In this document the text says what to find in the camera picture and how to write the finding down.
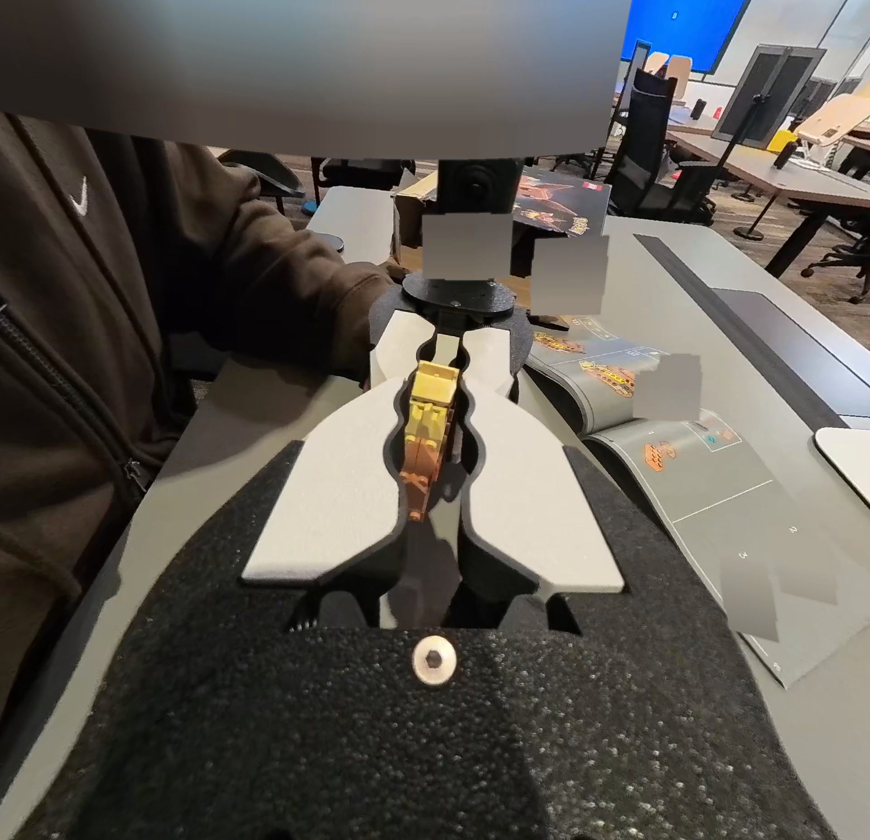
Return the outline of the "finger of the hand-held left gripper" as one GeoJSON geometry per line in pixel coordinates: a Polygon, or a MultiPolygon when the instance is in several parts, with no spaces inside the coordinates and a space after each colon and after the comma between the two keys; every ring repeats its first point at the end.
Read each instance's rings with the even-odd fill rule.
{"type": "Polygon", "coordinates": [[[469,330],[462,337],[462,347],[466,356],[463,380],[508,399],[515,381],[510,331],[495,327],[469,330]]]}
{"type": "Polygon", "coordinates": [[[387,381],[406,381],[419,363],[419,350],[436,328],[419,314],[395,311],[371,352],[371,389],[387,381]]]}

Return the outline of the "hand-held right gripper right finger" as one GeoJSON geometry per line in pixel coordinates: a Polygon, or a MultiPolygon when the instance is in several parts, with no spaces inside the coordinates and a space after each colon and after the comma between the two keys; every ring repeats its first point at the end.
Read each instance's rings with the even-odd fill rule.
{"type": "Polygon", "coordinates": [[[461,380],[461,625],[532,605],[546,625],[573,595],[625,578],[574,468],[580,452],[483,381],[461,380]]]}

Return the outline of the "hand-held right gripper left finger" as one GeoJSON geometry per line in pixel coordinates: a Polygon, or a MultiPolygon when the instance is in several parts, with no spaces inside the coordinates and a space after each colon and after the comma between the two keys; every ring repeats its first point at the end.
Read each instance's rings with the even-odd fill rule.
{"type": "Polygon", "coordinates": [[[407,388],[407,379],[385,381],[310,432],[242,583],[300,589],[310,600],[348,592],[379,626],[381,598],[406,563],[408,500],[397,466],[407,388]]]}

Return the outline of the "brown and tan brick model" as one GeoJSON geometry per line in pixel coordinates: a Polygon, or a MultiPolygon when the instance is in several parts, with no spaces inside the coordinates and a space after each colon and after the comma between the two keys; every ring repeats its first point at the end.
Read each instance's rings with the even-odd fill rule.
{"type": "Polygon", "coordinates": [[[413,378],[399,476],[406,487],[408,519],[425,518],[450,441],[459,387],[457,367],[421,360],[413,378]]]}

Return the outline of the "person's left forearm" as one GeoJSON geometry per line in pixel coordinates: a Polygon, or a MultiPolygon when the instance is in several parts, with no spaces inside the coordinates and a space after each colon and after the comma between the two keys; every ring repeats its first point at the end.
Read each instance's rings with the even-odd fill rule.
{"type": "Polygon", "coordinates": [[[165,319],[213,348],[362,382],[369,314],[393,284],[388,265],[346,263],[259,198],[254,176],[205,148],[164,142],[160,201],[165,319]]]}

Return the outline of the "grey desk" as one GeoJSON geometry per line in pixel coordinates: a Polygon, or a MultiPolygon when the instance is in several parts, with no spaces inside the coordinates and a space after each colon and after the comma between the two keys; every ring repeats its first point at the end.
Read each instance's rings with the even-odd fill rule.
{"type": "MultiPolygon", "coordinates": [[[[867,505],[636,235],[660,239],[714,289],[762,294],[856,371],[868,367],[864,347],[711,230],[611,218],[604,231],[611,241],[602,326],[701,355],[704,404],[745,431],[803,517],[867,574],[867,505]]],[[[17,833],[62,768],[125,628],[172,558],[287,443],[358,394],[340,378],[250,360],[224,364],[2,743],[2,838],[17,833]]],[[[786,690],[744,642],[739,647],[826,819],[840,838],[868,838],[868,628],[786,690]]]]}

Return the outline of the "cardboard toy box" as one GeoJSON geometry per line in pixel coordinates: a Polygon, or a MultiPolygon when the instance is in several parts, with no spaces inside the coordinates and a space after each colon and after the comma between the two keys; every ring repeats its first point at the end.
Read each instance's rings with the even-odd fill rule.
{"type": "MultiPolygon", "coordinates": [[[[437,209],[435,173],[395,194],[401,243],[422,246],[422,219],[437,209]]],[[[603,234],[611,186],[571,174],[525,168],[513,207],[513,244],[524,238],[603,234]]]]}

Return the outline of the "grey instruction booklet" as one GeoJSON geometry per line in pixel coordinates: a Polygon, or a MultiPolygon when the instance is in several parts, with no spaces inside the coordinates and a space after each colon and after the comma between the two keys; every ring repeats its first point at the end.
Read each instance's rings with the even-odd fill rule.
{"type": "Polygon", "coordinates": [[[761,457],[727,421],[636,417],[637,376],[664,350],[593,319],[537,328],[529,374],[590,453],[658,521],[785,688],[833,650],[837,575],[821,537],[761,457]]]}

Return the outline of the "black mesh office chair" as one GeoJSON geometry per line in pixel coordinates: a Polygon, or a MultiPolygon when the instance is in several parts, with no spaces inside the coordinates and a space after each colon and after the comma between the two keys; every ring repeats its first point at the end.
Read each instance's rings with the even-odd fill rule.
{"type": "Polygon", "coordinates": [[[677,81],[639,70],[625,121],[625,134],[604,183],[610,187],[607,213],[648,221],[712,224],[707,195],[718,172],[709,160],[683,160],[672,188],[659,183],[668,160],[666,140],[677,81]]]}

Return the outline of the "person's brown hoodie torso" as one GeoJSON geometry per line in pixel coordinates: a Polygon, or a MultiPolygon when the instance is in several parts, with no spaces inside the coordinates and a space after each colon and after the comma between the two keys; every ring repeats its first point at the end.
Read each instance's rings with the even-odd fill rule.
{"type": "Polygon", "coordinates": [[[2,720],[193,407],[169,356],[164,142],[2,113],[2,720]]]}

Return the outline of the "grey monitor on stand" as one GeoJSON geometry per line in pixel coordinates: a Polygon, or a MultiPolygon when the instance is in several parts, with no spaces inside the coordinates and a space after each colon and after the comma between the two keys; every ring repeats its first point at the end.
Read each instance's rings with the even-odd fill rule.
{"type": "Polygon", "coordinates": [[[712,138],[726,140],[713,180],[737,146],[766,150],[801,89],[826,54],[823,48],[761,44],[745,68],[712,138]]]}

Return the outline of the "blue wall screen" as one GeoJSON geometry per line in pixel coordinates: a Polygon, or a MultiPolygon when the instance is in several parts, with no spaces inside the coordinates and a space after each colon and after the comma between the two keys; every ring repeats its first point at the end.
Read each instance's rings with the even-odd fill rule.
{"type": "Polygon", "coordinates": [[[712,73],[750,1],[632,0],[621,59],[645,41],[651,53],[685,56],[694,72],[712,73]]]}

